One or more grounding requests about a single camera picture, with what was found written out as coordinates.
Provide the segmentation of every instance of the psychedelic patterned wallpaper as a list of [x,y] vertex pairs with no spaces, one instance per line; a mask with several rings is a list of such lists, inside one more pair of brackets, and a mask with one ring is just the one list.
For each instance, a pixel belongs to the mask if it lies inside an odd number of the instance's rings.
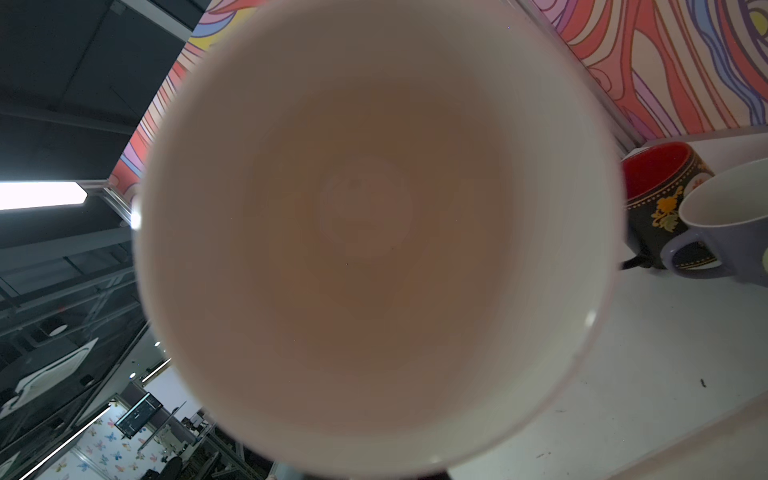
[[129,203],[136,194],[147,152],[163,119],[165,109],[176,96],[181,82],[192,71],[205,52],[239,24],[250,17],[258,5],[266,0],[212,0],[179,54],[174,66],[163,80],[147,112],[125,147],[110,176],[110,182]]
[[768,0],[533,0],[647,140],[766,124]]
[[122,405],[112,408],[80,437],[78,443],[42,475],[41,480],[138,480],[147,470],[161,472],[163,447],[154,440],[141,452],[137,449],[150,432],[143,428],[132,439],[121,439],[114,423],[126,413]]

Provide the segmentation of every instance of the butterfly wallpaper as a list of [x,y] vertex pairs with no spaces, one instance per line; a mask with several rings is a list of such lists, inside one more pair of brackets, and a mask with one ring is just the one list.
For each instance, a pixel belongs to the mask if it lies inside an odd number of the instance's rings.
[[[132,439],[112,427],[126,413],[123,406],[112,407],[104,421],[96,422],[86,431],[72,450],[61,457],[39,477],[41,480],[140,480],[147,470],[160,472],[165,463],[160,462],[163,447],[151,441],[141,452],[138,435]],[[145,440],[151,434],[144,430]]]

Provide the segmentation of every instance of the rectangular light fixture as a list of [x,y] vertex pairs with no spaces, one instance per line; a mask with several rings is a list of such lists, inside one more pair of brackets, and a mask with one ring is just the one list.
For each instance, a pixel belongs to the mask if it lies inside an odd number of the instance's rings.
[[87,196],[77,182],[0,182],[0,210],[79,205]]
[[79,429],[77,433],[75,433],[73,436],[69,437],[69,440],[67,440],[66,442],[62,443],[62,444],[61,444],[61,445],[60,445],[60,446],[59,446],[57,449],[55,449],[53,452],[49,453],[49,454],[48,454],[48,456],[46,456],[44,459],[42,459],[42,460],[40,461],[40,463],[38,463],[37,465],[35,465],[34,467],[32,467],[32,470],[30,470],[29,472],[26,472],[26,473],[24,474],[24,476],[22,476],[22,477],[21,477],[19,480],[24,480],[25,478],[27,478],[27,477],[29,477],[30,475],[32,475],[33,473],[35,473],[35,472],[38,470],[38,468],[42,467],[42,466],[43,466],[43,464],[45,464],[45,463],[46,463],[48,460],[50,460],[51,458],[53,458],[53,455],[56,455],[57,453],[59,453],[59,452],[61,451],[61,449],[62,449],[62,448],[64,448],[65,446],[67,446],[67,445],[69,444],[69,442],[71,442],[72,440],[76,439],[78,436],[80,436],[80,434],[81,434],[82,432],[85,432],[85,430],[86,430],[86,429],[88,429],[88,427],[90,427],[91,425],[93,425],[94,423],[96,423],[96,420],[99,420],[99,419],[100,419],[100,418],[101,418],[101,417],[102,417],[102,416],[103,416],[103,415],[104,415],[106,412],[109,412],[109,408],[110,408],[110,407],[107,407],[106,409],[104,409],[104,411],[103,411],[102,413],[99,413],[99,414],[98,414],[98,416],[97,416],[96,418],[94,418],[93,420],[91,420],[90,422],[88,422],[88,423],[85,425],[85,427],[83,427],[82,429]]
[[154,375],[155,373],[159,372],[161,368],[163,368],[164,366],[166,366],[166,365],[168,364],[168,362],[170,362],[170,359],[166,360],[165,362],[162,362],[162,363],[160,364],[160,366],[158,366],[156,369],[152,370],[152,373],[150,373],[149,375],[145,376],[145,377],[144,377],[144,379],[143,379],[143,380],[141,380],[141,382],[142,382],[142,383],[146,383],[146,382],[147,382],[147,380],[149,380],[149,378],[150,378],[152,375]]

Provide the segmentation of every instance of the purple mug handle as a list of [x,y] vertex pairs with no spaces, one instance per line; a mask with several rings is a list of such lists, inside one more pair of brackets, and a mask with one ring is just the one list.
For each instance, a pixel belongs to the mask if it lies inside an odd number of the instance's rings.
[[686,278],[707,279],[730,276],[731,272],[729,272],[728,269],[723,265],[713,266],[712,268],[705,268],[703,270],[683,270],[675,266],[674,262],[672,261],[674,254],[686,245],[700,241],[702,241],[701,230],[697,228],[690,228],[688,231],[681,233],[677,237],[668,241],[666,245],[664,245],[664,248],[661,249],[661,262],[669,271]]

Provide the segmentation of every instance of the blue wavy stripe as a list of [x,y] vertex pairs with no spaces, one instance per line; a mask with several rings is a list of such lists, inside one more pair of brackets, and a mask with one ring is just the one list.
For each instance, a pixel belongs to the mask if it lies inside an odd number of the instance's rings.
[[131,169],[131,171],[133,171],[133,172],[136,174],[136,176],[137,176],[137,177],[141,178],[141,170],[139,170],[139,168],[138,168],[136,165],[132,164],[132,163],[131,163],[131,161],[130,161],[130,160],[128,160],[128,157],[126,157],[125,155],[121,155],[121,156],[120,156],[120,160],[122,160],[122,161],[123,161],[123,163],[124,163],[124,164],[125,164],[125,165],[126,165],[128,168],[130,168],[130,169]]
[[211,35],[218,33],[222,28],[230,24],[232,19],[235,18],[236,13],[237,12],[232,12],[232,14],[226,17],[224,20],[219,20],[215,23],[198,23],[197,27],[195,27],[194,31],[192,32],[192,36],[195,38],[202,38],[210,37]]
[[761,125],[766,123],[766,112],[760,96],[744,84],[730,66],[730,57],[717,36],[709,5],[701,0],[687,0],[690,17],[694,20],[696,30],[712,55],[715,71],[723,83],[733,91],[750,109],[750,123]]

